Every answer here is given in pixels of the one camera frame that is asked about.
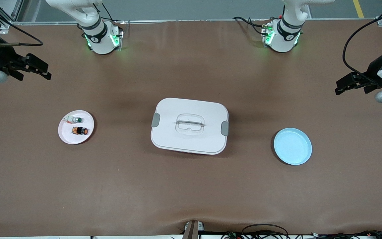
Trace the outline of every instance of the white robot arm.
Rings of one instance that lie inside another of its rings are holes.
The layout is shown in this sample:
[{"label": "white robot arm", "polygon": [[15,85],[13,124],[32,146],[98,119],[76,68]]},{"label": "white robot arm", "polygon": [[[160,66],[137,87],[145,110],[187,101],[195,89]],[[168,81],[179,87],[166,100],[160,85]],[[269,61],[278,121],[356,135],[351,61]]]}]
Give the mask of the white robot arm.
[{"label": "white robot arm", "polygon": [[281,19],[268,23],[262,32],[265,45],[278,52],[291,50],[300,36],[300,30],[305,23],[308,12],[305,5],[323,5],[333,3],[335,0],[281,0],[284,2],[284,13]]},{"label": "white robot arm", "polygon": [[59,9],[74,18],[82,30],[88,44],[95,53],[107,54],[120,47],[123,31],[110,21],[103,21],[94,8],[102,0],[46,0],[53,8]]}]

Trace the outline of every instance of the floor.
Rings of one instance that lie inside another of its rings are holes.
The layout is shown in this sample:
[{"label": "floor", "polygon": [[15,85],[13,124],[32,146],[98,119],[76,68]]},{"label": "floor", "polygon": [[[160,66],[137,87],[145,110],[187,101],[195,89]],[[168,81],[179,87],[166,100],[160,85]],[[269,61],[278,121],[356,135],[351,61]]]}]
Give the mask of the floor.
[{"label": "floor", "polygon": [[[280,15],[280,0],[105,0],[118,20],[207,20],[269,18]],[[73,19],[50,7],[45,0],[30,0],[20,21],[65,22]],[[382,13],[382,0],[336,0],[325,6],[311,6],[313,18],[374,18]]]}]

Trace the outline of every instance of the brown tablecloth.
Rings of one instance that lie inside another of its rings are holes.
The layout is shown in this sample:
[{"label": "brown tablecloth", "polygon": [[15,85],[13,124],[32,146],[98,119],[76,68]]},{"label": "brown tablecloth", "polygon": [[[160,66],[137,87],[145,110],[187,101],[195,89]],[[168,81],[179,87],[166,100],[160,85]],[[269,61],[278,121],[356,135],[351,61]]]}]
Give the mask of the brown tablecloth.
[{"label": "brown tablecloth", "polygon": [[[90,52],[76,26],[23,26],[44,41],[17,47],[50,65],[52,80],[26,74],[0,84],[0,236],[179,233],[190,219],[206,230],[273,223],[290,233],[382,230],[382,104],[374,93],[336,96],[350,71],[345,41],[366,21],[308,21],[288,53],[263,48],[236,22],[131,25],[123,50]],[[8,41],[32,42],[10,29]],[[382,28],[349,46],[364,71],[382,54]],[[178,97],[229,111],[216,156],[156,148],[157,103]],[[57,134],[82,109],[97,128],[81,145]],[[281,163],[276,132],[303,130],[313,145],[303,165]]]}]

